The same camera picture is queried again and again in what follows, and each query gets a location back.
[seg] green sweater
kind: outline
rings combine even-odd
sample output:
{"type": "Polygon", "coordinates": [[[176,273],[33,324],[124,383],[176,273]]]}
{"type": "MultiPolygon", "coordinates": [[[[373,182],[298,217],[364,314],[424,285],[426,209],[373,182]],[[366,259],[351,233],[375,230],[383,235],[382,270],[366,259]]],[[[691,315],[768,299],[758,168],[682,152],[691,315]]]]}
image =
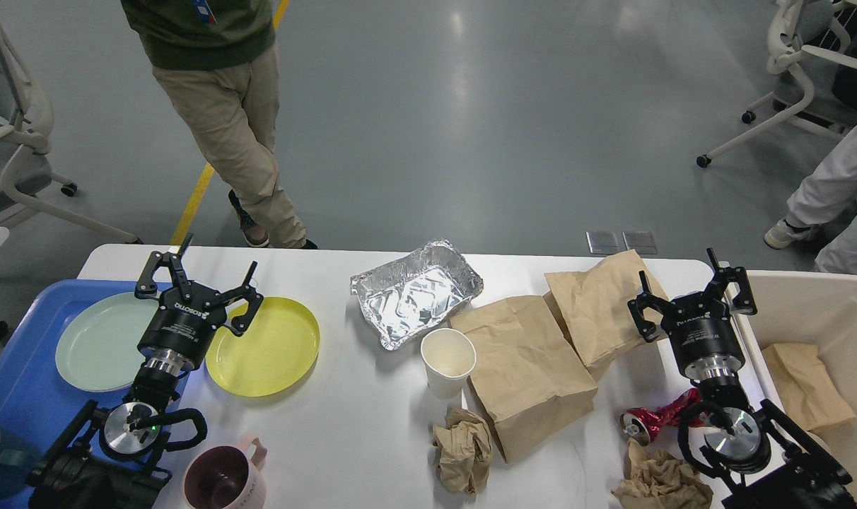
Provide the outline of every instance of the green sweater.
{"type": "Polygon", "coordinates": [[[210,71],[251,62],[274,42],[272,0],[209,0],[217,23],[193,0],[121,0],[155,67],[210,71]]]}

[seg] pink mug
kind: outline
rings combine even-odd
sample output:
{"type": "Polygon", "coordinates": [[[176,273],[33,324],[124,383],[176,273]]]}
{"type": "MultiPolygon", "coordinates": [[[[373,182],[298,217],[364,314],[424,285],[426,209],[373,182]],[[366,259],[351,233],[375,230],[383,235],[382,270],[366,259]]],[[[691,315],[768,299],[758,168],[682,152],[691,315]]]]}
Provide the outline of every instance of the pink mug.
{"type": "Polygon", "coordinates": [[[262,509],[262,466],[268,449],[252,433],[237,445],[219,445],[198,455],[183,477],[183,496],[193,509],[262,509]],[[256,445],[252,458],[247,458],[256,445]]]}

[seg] yellow plate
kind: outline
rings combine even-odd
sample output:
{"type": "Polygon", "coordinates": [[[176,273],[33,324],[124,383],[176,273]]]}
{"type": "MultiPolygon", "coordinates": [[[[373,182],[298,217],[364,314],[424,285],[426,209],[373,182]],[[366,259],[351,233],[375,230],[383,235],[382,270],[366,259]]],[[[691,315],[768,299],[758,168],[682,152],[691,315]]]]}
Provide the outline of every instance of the yellow plate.
{"type": "MultiPolygon", "coordinates": [[[[243,304],[228,319],[246,310],[243,304]]],[[[238,396],[268,396],[300,380],[318,357],[318,346],[318,322],[306,306],[266,297],[244,335],[218,330],[205,362],[221,389],[238,396]]]]}

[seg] cable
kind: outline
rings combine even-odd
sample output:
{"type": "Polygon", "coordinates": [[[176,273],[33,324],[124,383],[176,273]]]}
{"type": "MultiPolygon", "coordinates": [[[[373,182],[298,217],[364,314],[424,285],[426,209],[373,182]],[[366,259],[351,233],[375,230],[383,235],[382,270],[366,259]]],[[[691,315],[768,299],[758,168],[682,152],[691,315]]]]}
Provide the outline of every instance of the cable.
{"type": "Polygon", "coordinates": [[[713,419],[717,419],[717,425],[729,434],[733,434],[733,420],[727,415],[725,409],[717,403],[702,400],[694,405],[691,405],[680,418],[680,427],[677,431],[677,442],[680,443],[680,452],[683,453],[684,460],[688,461],[696,470],[712,478],[723,478],[729,475],[725,469],[718,469],[707,466],[696,457],[693,456],[689,448],[689,425],[692,424],[700,413],[709,411],[713,419]]]}

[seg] blue cup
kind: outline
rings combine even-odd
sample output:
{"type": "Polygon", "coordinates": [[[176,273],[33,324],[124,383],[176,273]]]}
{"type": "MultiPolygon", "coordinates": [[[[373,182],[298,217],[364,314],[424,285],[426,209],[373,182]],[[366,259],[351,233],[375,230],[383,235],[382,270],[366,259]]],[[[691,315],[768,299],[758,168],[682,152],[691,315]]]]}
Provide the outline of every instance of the blue cup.
{"type": "Polygon", "coordinates": [[[41,458],[38,447],[0,428],[0,499],[23,491],[27,475],[41,458]]]}

